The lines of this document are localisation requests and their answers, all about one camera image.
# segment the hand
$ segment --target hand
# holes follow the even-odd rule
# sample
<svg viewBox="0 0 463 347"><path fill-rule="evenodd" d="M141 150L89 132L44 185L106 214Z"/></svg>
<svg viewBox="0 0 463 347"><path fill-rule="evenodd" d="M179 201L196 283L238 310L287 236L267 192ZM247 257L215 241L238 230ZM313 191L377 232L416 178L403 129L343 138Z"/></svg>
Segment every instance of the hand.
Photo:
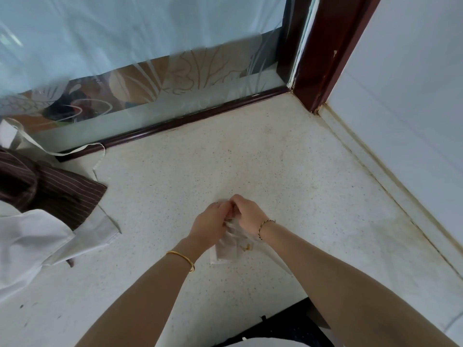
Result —
<svg viewBox="0 0 463 347"><path fill-rule="evenodd" d="M257 237L261 224L269 217L260 209L256 202L241 195L230 198L233 203L233 213L240 226L252 236Z"/></svg>
<svg viewBox="0 0 463 347"><path fill-rule="evenodd" d="M224 225L224 220L227 215L231 215L232 209L230 201L210 204L194 220L188 238L200 243L204 251L211 248L225 234L227 227Z"/></svg>

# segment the forearm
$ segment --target forearm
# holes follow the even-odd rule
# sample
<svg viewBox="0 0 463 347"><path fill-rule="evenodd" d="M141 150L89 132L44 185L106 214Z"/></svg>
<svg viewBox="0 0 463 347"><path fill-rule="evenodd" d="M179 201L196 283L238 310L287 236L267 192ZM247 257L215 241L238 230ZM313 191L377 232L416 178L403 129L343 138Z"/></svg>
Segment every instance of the forearm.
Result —
<svg viewBox="0 0 463 347"><path fill-rule="evenodd" d="M181 240L173 250L192 262L204 252L190 238ZM181 256L162 257L107 309L76 347L153 347L190 269Z"/></svg>
<svg viewBox="0 0 463 347"><path fill-rule="evenodd" d="M395 293L281 225L261 231L347 346L456 346Z"/></svg>

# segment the glass panel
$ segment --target glass panel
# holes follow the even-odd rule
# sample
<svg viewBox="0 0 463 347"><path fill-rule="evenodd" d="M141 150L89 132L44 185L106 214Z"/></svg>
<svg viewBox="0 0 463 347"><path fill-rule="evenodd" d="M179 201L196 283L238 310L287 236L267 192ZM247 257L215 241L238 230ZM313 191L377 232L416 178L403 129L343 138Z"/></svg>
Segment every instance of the glass panel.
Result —
<svg viewBox="0 0 463 347"><path fill-rule="evenodd" d="M0 116L62 151L285 85L286 0L8 0Z"/></svg>

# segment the white baseboard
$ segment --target white baseboard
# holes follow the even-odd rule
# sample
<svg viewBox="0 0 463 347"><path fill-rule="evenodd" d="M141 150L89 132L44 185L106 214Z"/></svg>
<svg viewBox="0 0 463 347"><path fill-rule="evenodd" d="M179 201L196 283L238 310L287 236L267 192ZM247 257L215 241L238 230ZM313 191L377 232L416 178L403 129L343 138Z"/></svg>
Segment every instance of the white baseboard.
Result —
<svg viewBox="0 0 463 347"><path fill-rule="evenodd" d="M389 169L376 157L338 115L324 104L318 111L333 133L347 146L360 162L373 174L381 186L408 214L426 238L452 266L463 276L463 248L426 210L420 202L402 185Z"/></svg>

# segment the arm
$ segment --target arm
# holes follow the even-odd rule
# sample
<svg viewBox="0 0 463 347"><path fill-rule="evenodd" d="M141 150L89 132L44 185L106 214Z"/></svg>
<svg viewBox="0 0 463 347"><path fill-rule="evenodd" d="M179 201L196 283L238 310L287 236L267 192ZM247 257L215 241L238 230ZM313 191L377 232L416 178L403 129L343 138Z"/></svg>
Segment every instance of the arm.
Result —
<svg viewBox="0 0 463 347"><path fill-rule="evenodd" d="M257 236L268 216L255 202L240 195L231 201L241 227ZM456 347L388 288L285 227L269 221L260 235L290 268L345 345Z"/></svg>
<svg viewBox="0 0 463 347"><path fill-rule="evenodd" d="M231 209L228 201L211 204L173 251L195 262L224 235ZM103 313L76 347L153 347L190 269L181 256L166 254Z"/></svg>

